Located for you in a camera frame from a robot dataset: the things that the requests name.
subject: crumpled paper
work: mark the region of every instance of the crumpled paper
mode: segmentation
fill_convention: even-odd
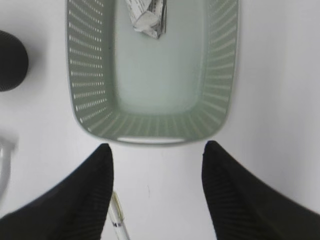
[[[125,0],[136,32],[154,39],[166,33],[167,0]]]

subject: clear plastic object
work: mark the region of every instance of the clear plastic object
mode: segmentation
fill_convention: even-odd
[[[112,193],[109,204],[108,216],[112,222],[115,234],[118,240],[130,240],[129,234],[124,222],[124,213],[122,211],[119,198],[116,192]]]
[[[10,178],[11,154],[16,145],[0,136],[0,199],[5,193]]]

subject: black round object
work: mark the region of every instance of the black round object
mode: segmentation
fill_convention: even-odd
[[[22,42],[0,30],[0,92],[19,86],[27,75],[29,59]]]

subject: basket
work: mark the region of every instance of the basket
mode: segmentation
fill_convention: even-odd
[[[133,30],[125,0],[67,0],[66,15],[71,99],[86,131],[173,144],[222,127],[235,76],[238,0],[168,0],[167,32],[158,40]]]

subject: white floor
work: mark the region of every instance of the white floor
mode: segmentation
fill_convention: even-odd
[[[320,1],[241,3],[238,78],[229,118],[212,139],[320,214]],[[0,12],[0,29],[19,37],[31,60],[25,82],[0,93],[0,129],[18,138],[3,216],[56,185],[102,141],[73,117],[65,1],[0,0]],[[170,148],[110,145],[132,240],[216,239],[201,183],[205,141]],[[109,222],[103,239],[116,239]]]

